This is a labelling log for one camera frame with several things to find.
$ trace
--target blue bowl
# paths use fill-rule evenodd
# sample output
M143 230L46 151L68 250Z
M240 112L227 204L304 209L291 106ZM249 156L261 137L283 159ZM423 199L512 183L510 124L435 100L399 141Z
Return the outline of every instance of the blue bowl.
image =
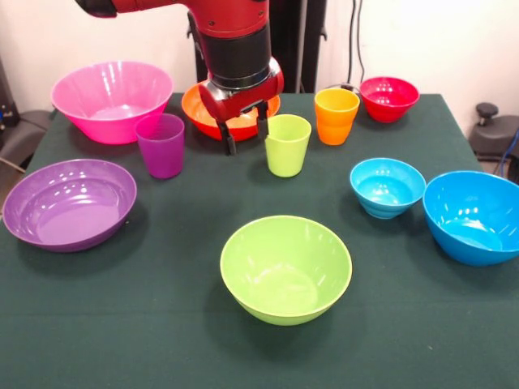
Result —
M488 266L519 255L519 186L488 173L434 178L423 196L432 236L453 259Z
M363 160L354 166L350 183L362 207L378 219L392 219L419 201L426 187L413 166L390 158Z

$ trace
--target table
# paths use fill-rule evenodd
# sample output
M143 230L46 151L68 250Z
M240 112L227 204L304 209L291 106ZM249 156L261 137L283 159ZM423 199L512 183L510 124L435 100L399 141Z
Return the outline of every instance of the table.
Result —
M179 113L179 94L167 111ZM480 169L439 95L398 123L360 109L347 142L320 143L313 95L283 95L281 112L314 125L303 171L274 177L253 139L228 157L187 129L185 169L149 177L135 144L86 139L62 115L30 171L92 157L127 168L139 187L127 224L106 243L51 254L0 227L0 381L5 388L512 388L519 387L519 261L455 263L434 243L422 204L394 220L369 217L350 169L387 156L426 180ZM349 247L352 282L315 321L274 327L227 292L220 252L261 216L325 224Z

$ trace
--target orange cup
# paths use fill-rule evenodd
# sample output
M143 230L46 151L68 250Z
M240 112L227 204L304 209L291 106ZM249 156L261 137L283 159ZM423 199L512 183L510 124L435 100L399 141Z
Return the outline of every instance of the orange cup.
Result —
M315 95L317 134L330 146L343 144L357 116L360 99L346 89L323 89Z

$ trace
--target purple bowl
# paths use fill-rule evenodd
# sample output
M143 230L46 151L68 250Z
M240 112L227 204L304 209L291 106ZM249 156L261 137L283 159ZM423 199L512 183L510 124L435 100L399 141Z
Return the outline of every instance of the purple bowl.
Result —
M3 221L18 239L56 252L111 237L137 197L134 178L105 160L66 160L28 175L9 193Z

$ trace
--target orange bowl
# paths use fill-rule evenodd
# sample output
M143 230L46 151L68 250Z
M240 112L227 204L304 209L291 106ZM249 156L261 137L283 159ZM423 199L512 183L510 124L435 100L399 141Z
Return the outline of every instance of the orange bowl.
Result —
M268 101L267 116L270 118L274 116L281 106L281 98L275 96ZM217 121L209 115L206 110L198 89L198 84L189 88L182 97L182 110L195 124L200 132L210 136L211 138L221 140L220 129L218 129ZM256 125L256 118L258 112L256 108L248 113L243 113L239 118L232 118L227 121L229 132L236 141L242 141L258 134L258 127Z

